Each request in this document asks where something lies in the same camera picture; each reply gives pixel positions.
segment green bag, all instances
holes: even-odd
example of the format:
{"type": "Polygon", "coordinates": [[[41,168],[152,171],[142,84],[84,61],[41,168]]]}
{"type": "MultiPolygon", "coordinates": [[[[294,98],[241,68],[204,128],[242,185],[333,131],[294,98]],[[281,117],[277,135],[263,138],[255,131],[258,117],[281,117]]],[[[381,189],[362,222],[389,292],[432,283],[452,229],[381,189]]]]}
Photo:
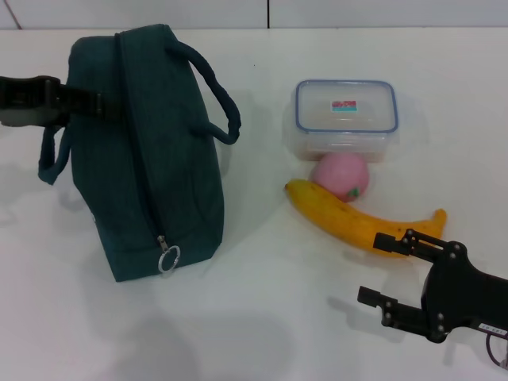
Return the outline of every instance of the green bag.
{"type": "Polygon", "coordinates": [[[216,137],[233,144],[240,113],[193,48],[166,25],[78,40],[67,85],[122,104],[122,122],[71,115],[55,160],[44,131],[39,177],[72,174],[118,281],[209,259],[222,240],[224,199],[216,137]],[[229,133],[209,122],[189,62],[220,102],[229,133]]]}

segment banana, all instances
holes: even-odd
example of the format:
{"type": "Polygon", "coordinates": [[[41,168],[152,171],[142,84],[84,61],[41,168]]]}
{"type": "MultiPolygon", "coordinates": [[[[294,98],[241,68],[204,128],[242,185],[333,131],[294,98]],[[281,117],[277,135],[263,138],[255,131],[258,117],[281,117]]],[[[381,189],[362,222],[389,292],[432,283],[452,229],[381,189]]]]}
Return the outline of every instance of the banana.
{"type": "Polygon", "coordinates": [[[404,257],[373,248],[377,233],[402,238],[407,229],[414,229],[432,237],[441,238],[446,224],[446,212],[438,209],[431,220],[416,222],[386,221],[369,216],[342,202],[325,188],[310,181],[293,179],[286,191],[297,210],[314,224],[344,242],[381,256],[404,257]]]}

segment pink toy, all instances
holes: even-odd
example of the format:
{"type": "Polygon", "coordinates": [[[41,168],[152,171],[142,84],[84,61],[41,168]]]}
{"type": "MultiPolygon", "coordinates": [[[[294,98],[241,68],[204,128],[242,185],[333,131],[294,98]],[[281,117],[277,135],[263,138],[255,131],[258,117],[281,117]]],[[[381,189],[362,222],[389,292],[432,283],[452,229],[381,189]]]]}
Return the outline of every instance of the pink toy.
{"type": "Polygon", "coordinates": [[[367,163],[357,153],[329,153],[314,169],[312,181],[344,202],[353,201],[367,188],[367,163]]]}

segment zipper pull ring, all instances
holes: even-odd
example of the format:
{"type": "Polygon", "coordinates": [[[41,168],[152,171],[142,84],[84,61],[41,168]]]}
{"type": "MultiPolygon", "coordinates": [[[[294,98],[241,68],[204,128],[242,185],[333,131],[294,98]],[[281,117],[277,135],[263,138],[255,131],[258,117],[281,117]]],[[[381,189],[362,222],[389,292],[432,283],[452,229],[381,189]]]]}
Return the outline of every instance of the zipper pull ring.
{"type": "Polygon", "coordinates": [[[160,243],[160,248],[162,248],[162,254],[160,255],[160,258],[159,258],[159,271],[162,274],[165,274],[165,273],[173,271],[175,269],[176,264],[180,260],[180,247],[176,246],[176,245],[173,245],[173,246],[171,246],[169,248],[167,246],[166,237],[165,236],[158,236],[157,240],[160,243]],[[170,268],[168,268],[167,270],[164,270],[163,267],[162,267],[164,259],[166,258],[166,255],[169,254],[173,249],[176,250],[176,257],[175,257],[175,260],[173,261],[173,265],[170,268]]]}

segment bag handle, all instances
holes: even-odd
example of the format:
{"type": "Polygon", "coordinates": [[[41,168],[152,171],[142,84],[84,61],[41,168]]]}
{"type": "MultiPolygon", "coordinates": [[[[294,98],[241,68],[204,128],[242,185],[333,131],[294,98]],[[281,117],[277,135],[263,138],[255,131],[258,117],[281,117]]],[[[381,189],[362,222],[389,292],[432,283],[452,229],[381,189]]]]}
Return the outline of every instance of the bag handle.
{"type": "Polygon", "coordinates": [[[68,129],[63,131],[62,141],[60,142],[60,149],[58,157],[55,161],[55,134],[60,127],[46,127],[44,128],[44,135],[42,136],[42,146],[40,148],[39,159],[39,179],[53,185],[56,178],[64,170],[69,156],[71,154],[71,139],[68,129]]]}
{"type": "Polygon", "coordinates": [[[175,53],[194,65],[194,67],[199,71],[199,74],[201,74],[204,78],[208,87],[212,90],[212,93],[214,93],[215,98],[217,98],[221,104],[221,107],[228,118],[228,133],[225,133],[209,121],[204,125],[192,127],[192,129],[199,133],[209,133],[224,144],[234,144],[240,136],[240,111],[238,111],[237,105],[231,97],[229,97],[226,90],[224,90],[224,87],[219,85],[217,82],[212,67],[208,64],[208,62],[206,62],[205,58],[201,54],[190,46],[177,40],[168,41],[166,45],[166,52],[175,53]]]}

